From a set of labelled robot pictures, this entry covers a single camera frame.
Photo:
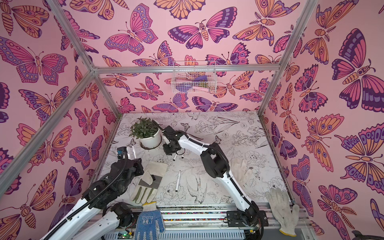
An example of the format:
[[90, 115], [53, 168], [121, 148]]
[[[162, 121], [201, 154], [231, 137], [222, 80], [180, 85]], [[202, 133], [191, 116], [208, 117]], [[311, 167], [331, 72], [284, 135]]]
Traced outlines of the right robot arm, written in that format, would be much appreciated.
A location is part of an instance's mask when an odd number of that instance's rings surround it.
[[234, 200], [241, 222], [246, 227], [259, 228], [260, 232], [264, 230], [265, 221], [258, 205], [247, 196], [235, 179], [229, 160], [219, 144], [201, 142], [184, 131], [174, 130], [171, 126], [162, 128], [155, 120], [152, 123], [166, 139], [163, 145], [166, 155], [173, 155], [182, 149], [198, 155], [207, 174], [217, 180]]

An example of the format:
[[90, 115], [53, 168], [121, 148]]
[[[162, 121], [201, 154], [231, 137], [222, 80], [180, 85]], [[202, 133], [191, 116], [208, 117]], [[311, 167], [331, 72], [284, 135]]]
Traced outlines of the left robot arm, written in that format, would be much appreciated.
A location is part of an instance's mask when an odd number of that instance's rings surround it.
[[75, 206], [60, 220], [43, 240], [98, 240], [117, 227], [127, 227], [134, 219], [130, 205], [117, 203], [98, 221], [85, 230], [85, 226], [94, 216], [108, 208], [108, 204], [128, 189], [135, 177], [144, 174], [142, 159], [120, 159], [113, 163], [109, 174], [94, 182]]

